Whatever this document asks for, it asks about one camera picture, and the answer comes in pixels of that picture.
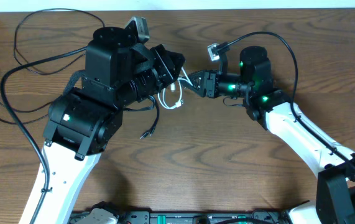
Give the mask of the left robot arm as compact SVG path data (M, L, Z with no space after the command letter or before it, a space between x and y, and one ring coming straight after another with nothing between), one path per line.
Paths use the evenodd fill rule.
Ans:
M47 165L38 171L21 223L66 223L126 107L177 80L184 56L163 45L147 48L147 41L147 29L134 25L94 32L85 69L48 110L41 151Z

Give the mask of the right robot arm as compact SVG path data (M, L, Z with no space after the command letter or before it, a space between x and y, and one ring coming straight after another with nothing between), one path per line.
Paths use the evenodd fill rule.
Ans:
M220 68L190 74L191 90L201 97L242 98L249 117L288 144L317 178L316 199L289 208L280 222L355 223L355 152L328 136L274 85L265 48L241 51L240 74L227 72L222 45L212 44L208 52Z

